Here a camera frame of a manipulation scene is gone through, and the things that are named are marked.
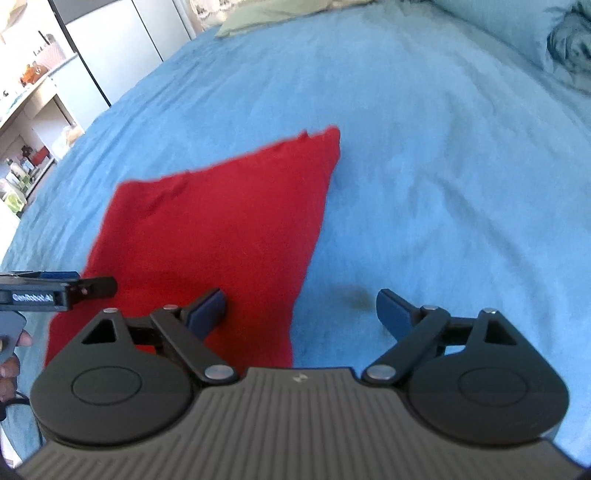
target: metal pin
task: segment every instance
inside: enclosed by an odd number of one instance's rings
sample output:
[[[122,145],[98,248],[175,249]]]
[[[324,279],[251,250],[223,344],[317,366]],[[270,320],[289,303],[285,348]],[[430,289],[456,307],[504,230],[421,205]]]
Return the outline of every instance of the metal pin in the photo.
[[[396,369],[390,365],[378,364],[369,367],[366,370],[366,373],[372,380],[387,382],[396,376]]]
[[[210,380],[227,380],[234,374],[229,365],[211,365],[205,369],[205,376]]]

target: red cloth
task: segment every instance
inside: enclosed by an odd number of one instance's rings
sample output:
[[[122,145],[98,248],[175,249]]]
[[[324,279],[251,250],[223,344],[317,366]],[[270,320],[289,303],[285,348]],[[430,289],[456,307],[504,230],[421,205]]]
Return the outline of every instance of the red cloth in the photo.
[[[291,367],[293,306],[320,233],[339,140],[331,127],[207,170],[119,186],[83,273],[112,275],[119,291],[60,313],[46,364],[102,308],[140,317],[220,287],[228,313],[207,346],[240,371]]]

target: blue bed sheet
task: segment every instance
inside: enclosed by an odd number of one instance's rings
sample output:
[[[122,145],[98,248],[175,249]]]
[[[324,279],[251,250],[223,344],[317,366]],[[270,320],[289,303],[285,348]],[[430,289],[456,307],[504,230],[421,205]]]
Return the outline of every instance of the blue bed sheet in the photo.
[[[121,181],[336,124],[342,157],[294,309],[295,364],[360,370],[389,348],[374,311],[383,287],[458,316],[497,307],[566,380],[557,441],[591,462],[591,99],[430,4],[214,33],[95,121],[2,268],[82,270]],[[27,317],[36,344],[18,352],[25,392],[49,320]],[[24,458],[37,448],[26,407],[5,429]]]

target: gray ribbed surface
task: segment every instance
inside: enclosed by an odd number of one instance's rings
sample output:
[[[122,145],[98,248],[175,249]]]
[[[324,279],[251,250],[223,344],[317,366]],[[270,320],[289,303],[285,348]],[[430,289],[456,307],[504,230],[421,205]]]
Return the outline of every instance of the gray ribbed surface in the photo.
[[[297,382],[295,378],[307,380]],[[49,443],[19,468],[28,480],[525,480],[574,479],[580,469],[547,442],[471,449],[409,416],[392,390],[347,369],[252,368],[204,391],[160,437],[114,451]]]

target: finger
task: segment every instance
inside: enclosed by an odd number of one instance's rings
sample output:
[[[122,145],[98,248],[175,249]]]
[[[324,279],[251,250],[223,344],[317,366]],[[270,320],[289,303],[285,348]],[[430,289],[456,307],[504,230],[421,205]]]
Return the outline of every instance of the finger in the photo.
[[[0,377],[14,378],[21,372],[21,363],[16,355],[11,356],[0,365]]]
[[[23,330],[21,336],[18,338],[17,346],[31,346],[32,344],[33,337]]]
[[[0,378],[0,401],[14,398],[17,392],[17,385],[14,378]]]

